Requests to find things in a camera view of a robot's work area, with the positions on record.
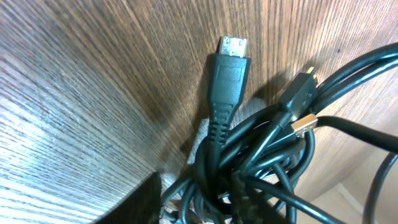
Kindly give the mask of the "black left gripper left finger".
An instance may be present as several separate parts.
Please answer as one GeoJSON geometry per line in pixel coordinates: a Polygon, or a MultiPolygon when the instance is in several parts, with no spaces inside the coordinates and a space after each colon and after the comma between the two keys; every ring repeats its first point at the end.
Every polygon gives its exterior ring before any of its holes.
{"type": "Polygon", "coordinates": [[[161,191],[160,173],[154,172],[95,223],[159,224],[161,191]]]}

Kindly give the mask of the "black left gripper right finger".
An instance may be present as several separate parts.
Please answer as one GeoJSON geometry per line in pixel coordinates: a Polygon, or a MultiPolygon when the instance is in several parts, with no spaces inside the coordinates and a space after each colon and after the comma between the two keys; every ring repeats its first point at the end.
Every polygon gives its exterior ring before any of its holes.
{"type": "Polygon", "coordinates": [[[245,183],[239,171],[231,174],[232,221],[237,224],[286,224],[288,221],[271,208],[252,187],[245,183]]]}

